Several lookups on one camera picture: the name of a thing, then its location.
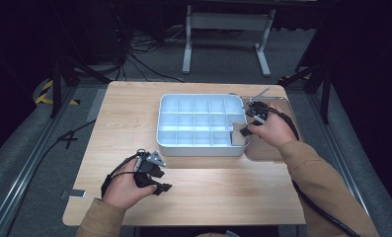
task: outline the person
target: person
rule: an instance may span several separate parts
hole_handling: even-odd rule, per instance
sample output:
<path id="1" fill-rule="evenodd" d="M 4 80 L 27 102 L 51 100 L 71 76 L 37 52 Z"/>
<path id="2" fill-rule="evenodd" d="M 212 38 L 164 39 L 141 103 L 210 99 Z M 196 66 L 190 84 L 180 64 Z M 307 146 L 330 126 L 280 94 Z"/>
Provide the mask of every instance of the person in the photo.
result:
<path id="1" fill-rule="evenodd" d="M 276 105 L 269 104 L 269 107 L 282 112 Z M 278 149 L 291 179 L 314 203 L 342 221 L 357 235 L 378 236 L 373 222 L 352 196 L 342 177 L 311 146 L 297 141 L 282 118 L 269 113 L 264 124 L 249 124 L 248 129 Z M 122 170 L 130 172 L 134 165 L 135 160 L 130 161 Z M 108 187 L 103 199 L 94 200 L 77 236 L 118 236 L 126 210 L 155 190 L 156 187 L 138 188 L 131 175 L 118 176 Z M 303 198 L 300 198 L 300 202 L 308 236 L 348 236 L 318 214 Z"/>

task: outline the sleeve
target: sleeve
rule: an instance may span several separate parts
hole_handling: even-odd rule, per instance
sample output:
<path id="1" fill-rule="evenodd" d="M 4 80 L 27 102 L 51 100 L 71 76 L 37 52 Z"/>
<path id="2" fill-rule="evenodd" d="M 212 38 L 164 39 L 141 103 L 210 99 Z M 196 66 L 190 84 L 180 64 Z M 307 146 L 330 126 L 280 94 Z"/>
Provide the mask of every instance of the sleeve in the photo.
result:
<path id="1" fill-rule="evenodd" d="M 318 206 L 359 236 L 378 236 L 370 217 L 353 197 L 342 177 L 309 145 L 290 141 L 278 148 L 291 179 Z M 302 199 L 308 235 L 348 236 Z"/>
<path id="2" fill-rule="evenodd" d="M 95 198 L 76 236 L 119 236 L 125 209 Z"/>

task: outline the table top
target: table top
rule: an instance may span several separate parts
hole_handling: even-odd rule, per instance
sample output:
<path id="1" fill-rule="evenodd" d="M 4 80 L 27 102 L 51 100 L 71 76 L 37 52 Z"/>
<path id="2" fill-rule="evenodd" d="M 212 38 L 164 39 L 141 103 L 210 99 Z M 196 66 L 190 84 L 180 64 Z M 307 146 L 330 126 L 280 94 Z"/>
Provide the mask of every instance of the table top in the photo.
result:
<path id="1" fill-rule="evenodd" d="M 156 141 L 159 103 L 169 93 L 235 93 L 253 97 L 264 85 L 112 82 L 103 100 L 73 187 L 84 198 L 71 198 L 63 215 L 66 225 L 79 225 L 100 187 L 121 161 L 143 148 L 159 149 Z M 286 98 L 271 86 L 268 97 Z M 165 175 L 156 179 L 173 187 L 129 209 L 123 225 L 276 225 L 304 224 L 303 211 L 278 151 L 264 143 L 265 156 L 166 157 Z"/>

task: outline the compartment organizer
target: compartment organizer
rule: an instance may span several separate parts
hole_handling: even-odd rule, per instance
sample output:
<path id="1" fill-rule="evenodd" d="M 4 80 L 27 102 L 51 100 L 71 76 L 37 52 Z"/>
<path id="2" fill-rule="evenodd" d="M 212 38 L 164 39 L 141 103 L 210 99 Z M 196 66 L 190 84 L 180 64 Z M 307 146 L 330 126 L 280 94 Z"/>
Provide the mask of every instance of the compartment organizer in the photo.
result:
<path id="1" fill-rule="evenodd" d="M 222 94 L 167 94 L 159 108 L 157 141 L 166 156 L 240 156 L 233 121 L 247 123 L 242 99 Z"/>

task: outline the black curtain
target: black curtain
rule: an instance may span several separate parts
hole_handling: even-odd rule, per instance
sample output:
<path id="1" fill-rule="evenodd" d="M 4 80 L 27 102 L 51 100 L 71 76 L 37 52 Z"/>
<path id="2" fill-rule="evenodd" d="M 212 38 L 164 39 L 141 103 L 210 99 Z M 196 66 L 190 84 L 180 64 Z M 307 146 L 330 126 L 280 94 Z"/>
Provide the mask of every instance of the black curtain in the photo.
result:
<path id="1" fill-rule="evenodd" d="M 392 1 L 360 1 L 350 11 L 330 14 L 303 65 L 325 57 L 335 63 L 334 87 L 392 197 Z"/>

